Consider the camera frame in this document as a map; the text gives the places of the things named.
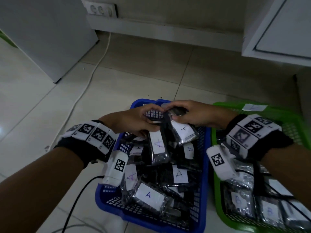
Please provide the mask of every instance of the white sensor device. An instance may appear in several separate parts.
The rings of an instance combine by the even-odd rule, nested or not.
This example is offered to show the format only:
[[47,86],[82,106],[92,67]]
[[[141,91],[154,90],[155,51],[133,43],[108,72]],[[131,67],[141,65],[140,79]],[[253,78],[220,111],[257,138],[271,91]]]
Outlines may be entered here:
[[235,166],[230,158],[232,155],[228,149],[222,145],[214,145],[206,150],[206,154],[220,180],[224,181],[239,176],[239,173],[235,171]]
[[128,155],[120,150],[111,153],[110,158],[103,168],[103,184],[118,187],[125,172]]

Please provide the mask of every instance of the white cabinet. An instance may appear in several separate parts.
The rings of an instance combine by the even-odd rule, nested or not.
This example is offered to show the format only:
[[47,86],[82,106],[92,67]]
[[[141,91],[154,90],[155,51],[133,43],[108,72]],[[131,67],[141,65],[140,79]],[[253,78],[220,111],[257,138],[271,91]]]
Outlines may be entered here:
[[311,66],[311,0],[249,0],[242,55]]

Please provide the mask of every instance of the white power cable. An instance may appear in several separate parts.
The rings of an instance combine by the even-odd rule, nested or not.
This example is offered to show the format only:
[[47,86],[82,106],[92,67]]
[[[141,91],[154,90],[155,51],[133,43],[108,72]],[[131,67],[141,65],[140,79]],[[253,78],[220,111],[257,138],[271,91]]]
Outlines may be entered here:
[[87,82],[84,90],[82,91],[81,95],[76,99],[76,101],[74,102],[73,106],[71,107],[71,110],[70,112],[68,113],[68,116],[67,118],[65,119],[65,121],[63,122],[62,126],[60,127],[59,131],[57,132],[57,134],[55,135],[50,147],[49,147],[49,151],[51,151],[51,149],[53,148],[53,145],[54,145],[54,142],[56,141],[57,137],[59,136],[59,134],[62,132],[63,128],[66,126],[70,116],[72,115],[72,112],[73,110],[75,109],[76,107],[76,104],[78,103],[78,101],[82,98],[82,96],[84,95],[84,93],[86,92],[86,90],[88,89],[89,85],[91,84],[91,81],[92,81],[92,78],[93,78],[93,75],[94,75],[94,72],[95,70],[97,69],[98,65],[101,63],[101,61],[103,60],[103,58],[105,57],[106,53],[107,53],[107,50],[108,50],[108,47],[109,47],[109,44],[110,44],[110,37],[111,37],[111,33],[109,33],[109,38],[108,38],[108,43],[107,43],[107,47],[106,47],[106,50],[105,50],[105,53],[104,55],[100,58],[100,60],[97,62],[97,64],[95,65],[92,73],[91,73],[91,76],[89,78],[89,81]]

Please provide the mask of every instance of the plastic basket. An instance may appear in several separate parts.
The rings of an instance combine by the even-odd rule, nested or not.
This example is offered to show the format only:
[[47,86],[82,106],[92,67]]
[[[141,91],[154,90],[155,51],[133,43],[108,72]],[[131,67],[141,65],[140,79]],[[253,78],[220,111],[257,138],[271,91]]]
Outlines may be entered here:
[[[274,121],[283,122],[282,130],[283,132],[291,137],[296,143],[304,145],[306,148],[310,149],[310,141],[308,139],[308,131],[303,123],[303,119],[300,115],[282,110],[276,107],[268,106],[264,111],[243,111],[245,103],[235,104],[232,102],[217,102],[214,105],[219,105],[232,109],[240,114],[259,114],[263,117],[269,118]],[[212,129],[212,144],[216,145],[216,130]],[[250,232],[301,232],[299,230],[285,229],[273,227],[268,224],[257,222],[255,220],[248,219],[239,215],[228,215],[224,213],[221,203],[221,187],[220,179],[214,172],[214,186],[215,186],[215,203],[216,211],[220,219],[227,224],[229,227],[240,231],[250,231]]]
[[[148,99],[136,100],[132,108],[136,108],[145,104],[154,103],[161,105],[163,103],[169,103],[166,100],[152,101]],[[146,116],[152,118],[163,117],[161,112],[158,111],[148,111]],[[200,133],[200,138],[198,140],[198,150],[201,153],[203,160],[203,172],[201,177],[200,188],[194,193],[194,207],[190,209],[190,227],[186,229],[172,222],[163,221],[157,219],[154,216],[144,213],[143,209],[137,205],[132,204],[127,207],[123,207],[121,204],[121,191],[120,188],[110,189],[109,187],[99,184],[95,192],[95,201],[97,206],[106,212],[120,216],[123,220],[135,223],[142,227],[149,228],[157,232],[169,232],[169,233],[182,233],[182,232],[203,232],[205,229],[206,222],[206,206],[207,206],[207,188],[208,188],[208,157],[205,155],[206,149],[211,146],[211,129],[206,127],[197,128]],[[123,136],[129,135],[128,133],[123,133],[119,135],[116,142],[115,148],[119,149],[125,153],[129,153],[131,147],[130,145],[120,144],[119,141]]]

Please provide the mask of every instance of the tile floor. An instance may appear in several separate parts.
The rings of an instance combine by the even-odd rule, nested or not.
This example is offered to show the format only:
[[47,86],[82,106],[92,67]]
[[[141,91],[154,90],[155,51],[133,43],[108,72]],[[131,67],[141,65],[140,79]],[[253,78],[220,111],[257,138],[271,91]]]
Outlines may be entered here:
[[[70,107],[104,53],[108,34],[55,85],[20,50],[0,39],[0,182],[45,154]],[[128,109],[139,98],[259,101],[300,112],[292,75],[298,66],[241,57],[236,52],[112,34],[106,57],[79,101],[67,127],[114,111]],[[98,175],[101,164],[89,165],[38,232],[61,228],[81,188]],[[71,224],[89,224],[107,232],[152,232],[99,210],[97,182],[82,194]],[[205,232],[236,232],[217,216],[212,190]],[[96,232],[73,227],[66,232]]]

